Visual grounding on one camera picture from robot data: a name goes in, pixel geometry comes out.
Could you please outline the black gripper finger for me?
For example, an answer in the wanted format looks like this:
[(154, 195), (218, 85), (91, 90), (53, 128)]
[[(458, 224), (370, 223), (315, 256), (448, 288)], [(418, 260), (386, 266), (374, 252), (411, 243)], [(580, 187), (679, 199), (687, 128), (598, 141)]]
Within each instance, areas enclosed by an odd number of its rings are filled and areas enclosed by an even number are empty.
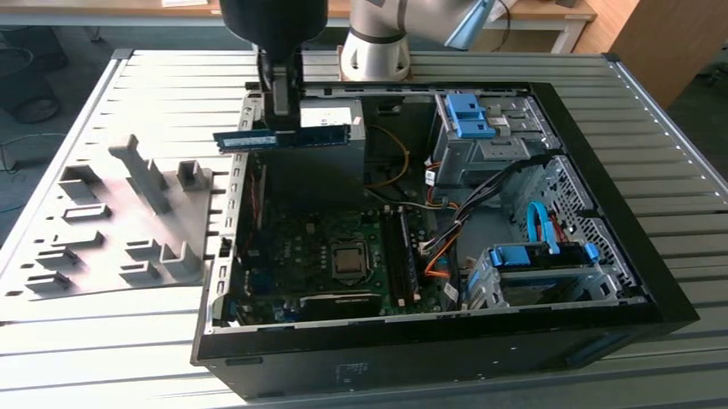
[(257, 69), (258, 69), (258, 79), (259, 79), (259, 89), (263, 100), (263, 122), (267, 128), (273, 127), (274, 122), (274, 99), (273, 99), (273, 80), (274, 80), (274, 71), (273, 63), (269, 58), (266, 51), (258, 47), (257, 48)]
[(301, 127), (301, 100), (303, 98), (303, 56), (297, 47), (293, 54), (271, 67), (270, 80), (273, 130), (297, 130)]

